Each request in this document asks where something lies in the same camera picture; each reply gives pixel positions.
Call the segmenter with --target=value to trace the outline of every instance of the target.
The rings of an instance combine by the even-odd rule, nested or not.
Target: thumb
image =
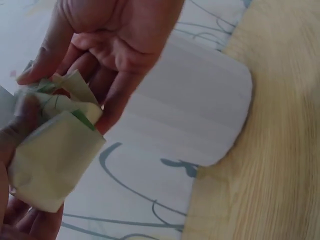
[[[22,96],[17,103],[14,120],[0,130],[0,161],[8,167],[16,147],[37,127],[38,99],[32,95]]]
[[[66,18],[64,1],[58,0],[52,12],[49,28],[33,65],[17,79],[26,85],[51,77],[64,59],[74,30]]]

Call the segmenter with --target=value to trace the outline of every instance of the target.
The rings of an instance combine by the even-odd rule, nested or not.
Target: wooden surface
[[[228,156],[200,169],[182,240],[319,240],[320,1],[253,0],[225,53],[254,100]]]

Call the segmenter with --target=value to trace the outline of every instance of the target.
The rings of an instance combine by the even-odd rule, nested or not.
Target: paper
[[[8,168],[10,193],[55,213],[105,144],[94,127],[102,110],[78,71],[55,75],[52,82],[42,79],[17,95],[25,92],[38,98],[44,124],[15,151]]]
[[[246,66],[172,35],[108,136],[192,164],[213,165],[241,132],[251,97]]]

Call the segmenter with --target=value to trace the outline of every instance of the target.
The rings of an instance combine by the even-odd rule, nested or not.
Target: paper craft
[[[43,124],[16,149],[10,193],[55,213],[106,142],[94,127],[102,110],[78,71],[42,79],[16,95],[26,92],[38,98]]]

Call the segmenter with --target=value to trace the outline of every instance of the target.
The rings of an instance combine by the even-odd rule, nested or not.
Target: hand
[[[8,202],[7,168],[16,147],[37,126],[39,106],[35,97],[20,100],[15,120],[0,130],[0,239],[7,240],[55,240],[60,229],[63,208],[57,213],[32,209],[12,197]]]
[[[183,3],[58,0],[35,63],[18,83],[78,69],[104,105],[96,124],[104,134],[119,120],[131,94],[157,62]]]

